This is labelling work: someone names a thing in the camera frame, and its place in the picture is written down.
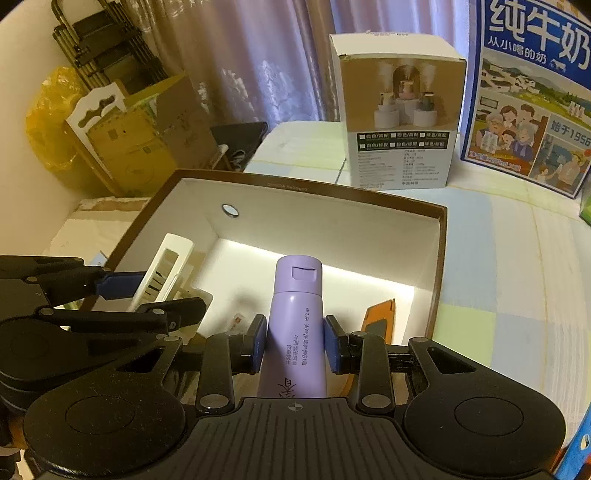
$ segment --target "metal rack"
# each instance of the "metal rack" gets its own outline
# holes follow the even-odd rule
[[[114,0],[98,1],[103,10],[74,24],[67,20],[59,0],[51,2],[60,22],[53,38],[86,87],[92,90],[120,80],[133,94],[168,78],[124,6]]]

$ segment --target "brown box rim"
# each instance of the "brown box rim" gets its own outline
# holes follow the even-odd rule
[[[357,189],[335,185],[331,183],[322,183],[311,180],[299,180],[287,177],[274,177],[268,175],[259,175],[252,173],[237,173],[219,170],[176,170],[159,189],[152,199],[146,204],[143,210],[138,214],[133,223],[124,233],[121,240],[111,253],[105,267],[115,270],[123,259],[129,247],[133,244],[139,233],[154,212],[160,207],[164,199],[173,191],[176,185],[184,179],[199,179],[225,181],[230,183],[239,183],[243,185],[253,185],[257,187],[267,187],[278,190],[292,190],[295,192],[311,193],[325,197],[333,197],[342,200],[351,200],[353,202],[368,203],[402,212],[415,213],[439,221],[440,235],[439,248],[437,253],[437,268],[435,273],[435,283],[431,306],[429,308],[429,318],[427,320],[426,337],[433,336],[435,321],[437,318],[437,308],[439,306],[439,297],[441,293],[441,284],[443,281],[443,264],[445,260],[446,234],[447,234],[447,207],[436,205],[434,203],[422,202],[420,200],[399,197],[387,193],[372,192],[370,190]],[[92,310],[96,303],[96,297],[88,297],[82,303],[81,310]]]

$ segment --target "green box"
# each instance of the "green box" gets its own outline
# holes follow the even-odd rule
[[[591,225],[591,176],[587,177],[583,185],[580,217]]]

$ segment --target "orange utility knife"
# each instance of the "orange utility knife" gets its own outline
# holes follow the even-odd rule
[[[386,300],[377,305],[367,309],[365,312],[365,318],[363,319],[363,325],[361,326],[362,332],[374,333],[384,339],[387,345],[392,343],[392,335],[394,334],[394,317],[396,314],[396,301]],[[348,397],[356,375],[349,375],[341,397]]]

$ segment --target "white wall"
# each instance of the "white wall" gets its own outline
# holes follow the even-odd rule
[[[69,65],[51,36],[56,25],[50,0],[24,0],[0,22],[0,255],[41,254],[85,196],[45,170],[24,131],[41,82]]]

